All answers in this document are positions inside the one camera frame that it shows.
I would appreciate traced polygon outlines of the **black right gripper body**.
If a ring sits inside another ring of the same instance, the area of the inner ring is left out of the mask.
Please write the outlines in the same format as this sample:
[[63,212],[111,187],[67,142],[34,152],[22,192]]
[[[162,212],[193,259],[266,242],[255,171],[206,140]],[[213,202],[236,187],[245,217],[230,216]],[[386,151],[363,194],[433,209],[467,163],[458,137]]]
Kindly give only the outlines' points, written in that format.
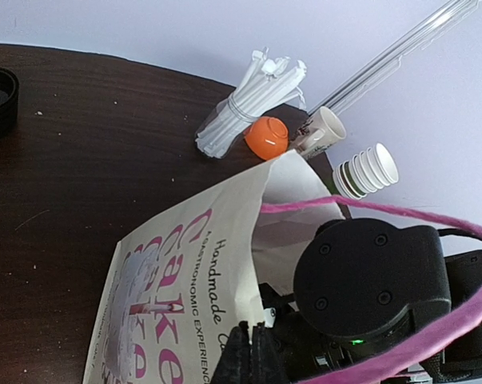
[[363,362],[466,302],[482,286],[482,250],[445,256],[458,230],[374,218],[322,224],[283,282],[265,278],[273,340],[292,382]]

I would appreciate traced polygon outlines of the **beige ceramic mug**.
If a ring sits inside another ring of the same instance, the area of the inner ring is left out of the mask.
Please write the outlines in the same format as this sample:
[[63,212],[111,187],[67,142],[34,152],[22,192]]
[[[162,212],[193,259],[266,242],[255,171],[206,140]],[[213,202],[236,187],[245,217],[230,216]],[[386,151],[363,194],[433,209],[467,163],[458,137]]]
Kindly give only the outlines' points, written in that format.
[[346,136],[347,132],[341,120],[329,108],[321,106],[294,134],[289,142],[289,149],[295,150],[305,159],[310,159],[344,140]]

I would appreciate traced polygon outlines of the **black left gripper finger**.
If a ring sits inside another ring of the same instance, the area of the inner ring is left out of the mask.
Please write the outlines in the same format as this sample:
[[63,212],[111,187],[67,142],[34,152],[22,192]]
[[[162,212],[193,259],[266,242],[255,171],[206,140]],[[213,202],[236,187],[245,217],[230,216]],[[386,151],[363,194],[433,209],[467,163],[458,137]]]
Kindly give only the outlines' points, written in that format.
[[290,383],[264,323],[249,333],[249,324],[239,322],[229,339],[210,381],[212,384],[288,384]]

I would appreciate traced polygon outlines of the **pink and white paper bag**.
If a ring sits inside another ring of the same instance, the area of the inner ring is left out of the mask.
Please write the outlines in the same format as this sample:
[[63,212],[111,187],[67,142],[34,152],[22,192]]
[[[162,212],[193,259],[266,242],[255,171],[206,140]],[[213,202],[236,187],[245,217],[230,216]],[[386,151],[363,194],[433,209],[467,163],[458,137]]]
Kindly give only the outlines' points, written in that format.
[[[275,311],[265,278],[283,282],[296,251],[348,220],[312,168],[289,152],[221,182],[138,227],[116,246],[90,342],[86,383],[211,383],[239,322],[249,333]],[[482,226],[389,205],[416,226],[482,240]],[[290,383],[378,383],[421,364],[435,383],[482,378],[482,286],[400,344],[353,366]]]

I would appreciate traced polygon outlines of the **glass jar of straws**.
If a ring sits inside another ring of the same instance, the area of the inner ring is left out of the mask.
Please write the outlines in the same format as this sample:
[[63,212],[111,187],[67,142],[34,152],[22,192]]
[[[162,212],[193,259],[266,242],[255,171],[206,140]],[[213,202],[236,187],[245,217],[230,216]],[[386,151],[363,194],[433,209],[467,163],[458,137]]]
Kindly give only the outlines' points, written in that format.
[[195,146],[208,158],[224,158],[253,123],[266,112],[290,102],[306,108],[300,88],[307,74],[305,62],[291,58],[271,59],[269,49],[254,50],[239,85],[220,101],[195,134]]

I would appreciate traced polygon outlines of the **stack of black cup lids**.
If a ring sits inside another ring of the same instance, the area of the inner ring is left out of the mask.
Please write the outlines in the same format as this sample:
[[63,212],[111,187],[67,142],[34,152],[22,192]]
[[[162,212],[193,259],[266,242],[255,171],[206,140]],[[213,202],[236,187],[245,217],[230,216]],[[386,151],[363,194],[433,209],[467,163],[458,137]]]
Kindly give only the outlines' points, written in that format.
[[17,76],[0,67],[0,137],[11,132],[17,124],[19,91]]

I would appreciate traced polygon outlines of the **orange bowl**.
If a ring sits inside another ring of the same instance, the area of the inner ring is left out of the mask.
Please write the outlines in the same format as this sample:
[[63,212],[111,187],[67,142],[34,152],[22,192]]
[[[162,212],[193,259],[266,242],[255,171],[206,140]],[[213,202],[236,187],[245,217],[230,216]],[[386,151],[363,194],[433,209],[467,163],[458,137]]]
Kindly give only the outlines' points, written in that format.
[[289,131],[279,119],[260,117],[245,132],[245,143],[262,160],[282,155],[289,145]]

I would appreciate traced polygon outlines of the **stack of paper cups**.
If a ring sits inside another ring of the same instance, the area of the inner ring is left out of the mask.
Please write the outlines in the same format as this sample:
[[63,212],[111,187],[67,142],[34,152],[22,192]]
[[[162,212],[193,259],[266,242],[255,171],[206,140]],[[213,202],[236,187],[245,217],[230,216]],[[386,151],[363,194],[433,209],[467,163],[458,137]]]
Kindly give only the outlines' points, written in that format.
[[399,178],[396,163],[382,143],[355,154],[333,170],[337,192],[356,200],[398,183]]

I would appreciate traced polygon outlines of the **right aluminium frame post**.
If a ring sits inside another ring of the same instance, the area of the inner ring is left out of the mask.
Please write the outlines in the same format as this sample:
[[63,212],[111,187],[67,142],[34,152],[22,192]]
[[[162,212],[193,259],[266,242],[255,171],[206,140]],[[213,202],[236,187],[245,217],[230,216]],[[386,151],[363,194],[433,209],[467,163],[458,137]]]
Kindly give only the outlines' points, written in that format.
[[315,113],[322,106],[337,115],[345,112],[368,92],[397,72],[405,57],[416,50],[424,50],[429,47],[474,13],[479,5],[480,0],[446,2],[343,82],[311,112]]

